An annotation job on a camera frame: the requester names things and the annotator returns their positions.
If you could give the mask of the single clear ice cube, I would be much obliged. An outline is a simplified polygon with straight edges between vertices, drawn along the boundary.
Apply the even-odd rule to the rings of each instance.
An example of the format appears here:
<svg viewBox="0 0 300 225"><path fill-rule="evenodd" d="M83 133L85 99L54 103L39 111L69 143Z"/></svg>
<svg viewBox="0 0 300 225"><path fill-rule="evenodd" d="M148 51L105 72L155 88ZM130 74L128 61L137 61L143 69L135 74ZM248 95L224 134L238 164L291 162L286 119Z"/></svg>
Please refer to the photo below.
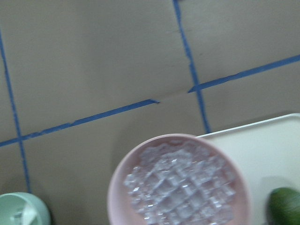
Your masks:
<svg viewBox="0 0 300 225"><path fill-rule="evenodd" d="M22 225L23 224L23 212L17 211L11 216L11 223L13 225Z"/></svg>

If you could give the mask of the pink bowl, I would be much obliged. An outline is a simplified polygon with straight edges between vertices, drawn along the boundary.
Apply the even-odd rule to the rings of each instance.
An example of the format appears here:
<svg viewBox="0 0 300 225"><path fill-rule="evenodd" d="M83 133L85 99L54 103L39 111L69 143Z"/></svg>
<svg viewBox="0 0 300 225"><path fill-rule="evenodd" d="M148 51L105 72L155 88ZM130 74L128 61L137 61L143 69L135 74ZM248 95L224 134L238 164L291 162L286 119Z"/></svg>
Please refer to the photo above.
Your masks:
<svg viewBox="0 0 300 225"><path fill-rule="evenodd" d="M195 141L208 147L227 160L237 175L234 188L236 197L232 203L234 219L230 225L250 225L253 222L253 201L245 173L228 153L207 139L210 135L194 136L188 134L167 134L148 139L134 147L118 164L110 180L107 194L107 214L112 225L145 225L144 219L134 212L130 206L127 189L123 185L125 177L131 168L140 162L139 155L147 148L169 142L173 139Z"/></svg>

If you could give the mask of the clear ice cubes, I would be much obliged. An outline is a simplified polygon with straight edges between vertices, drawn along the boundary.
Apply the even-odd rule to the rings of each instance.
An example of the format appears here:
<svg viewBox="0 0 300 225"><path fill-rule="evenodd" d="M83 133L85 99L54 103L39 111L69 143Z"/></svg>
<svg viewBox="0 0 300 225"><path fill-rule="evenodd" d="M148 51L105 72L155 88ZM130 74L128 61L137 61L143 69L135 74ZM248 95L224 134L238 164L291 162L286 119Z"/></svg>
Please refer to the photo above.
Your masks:
<svg viewBox="0 0 300 225"><path fill-rule="evenodd" d="M233 220L235 173L195 142L146 148L124 179L134 211L148 225L226 225Z"/></svg>

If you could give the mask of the mint green bowl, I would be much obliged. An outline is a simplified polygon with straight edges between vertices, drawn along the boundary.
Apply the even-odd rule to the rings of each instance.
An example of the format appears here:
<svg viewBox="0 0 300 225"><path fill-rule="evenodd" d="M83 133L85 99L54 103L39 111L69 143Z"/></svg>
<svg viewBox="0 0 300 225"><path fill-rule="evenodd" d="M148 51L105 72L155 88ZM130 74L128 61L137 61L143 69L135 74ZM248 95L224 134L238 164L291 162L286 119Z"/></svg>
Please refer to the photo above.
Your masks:
<svg viewBox="0 0 300 225"><path fill-rule="evenodd" d="M12 225L11 216L22 211L23 225L50 225L51 216L46 204L37 196L14 192L0 196L0 223Z"/></svg>

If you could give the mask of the beige plastic tray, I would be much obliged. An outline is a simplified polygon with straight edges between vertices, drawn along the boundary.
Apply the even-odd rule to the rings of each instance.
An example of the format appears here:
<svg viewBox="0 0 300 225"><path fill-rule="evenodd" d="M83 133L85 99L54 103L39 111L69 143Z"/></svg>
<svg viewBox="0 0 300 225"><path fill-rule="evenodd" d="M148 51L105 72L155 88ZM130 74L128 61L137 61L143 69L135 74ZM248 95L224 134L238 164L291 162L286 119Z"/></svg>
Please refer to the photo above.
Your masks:
<svg viewBox="0 0 300 225"><path fill-rule="evenodd" d="M265 205L280 187L300 188L300 115L292 113L202 135L240 168L251 195L253 225L267 223Z"/></svg>

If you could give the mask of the green lime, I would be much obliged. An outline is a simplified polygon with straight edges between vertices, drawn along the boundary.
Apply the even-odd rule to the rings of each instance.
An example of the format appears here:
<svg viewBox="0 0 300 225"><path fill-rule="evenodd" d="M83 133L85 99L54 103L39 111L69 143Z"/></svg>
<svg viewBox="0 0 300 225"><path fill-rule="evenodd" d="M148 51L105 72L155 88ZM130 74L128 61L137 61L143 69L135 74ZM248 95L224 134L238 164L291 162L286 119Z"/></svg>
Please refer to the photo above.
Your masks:
<svg viewBox="0 0 300 225"><path fill-rule="evenodd" d="M300 192L290 187L272 190L268 201L268 211L275 225L299 225Z"/></svg>

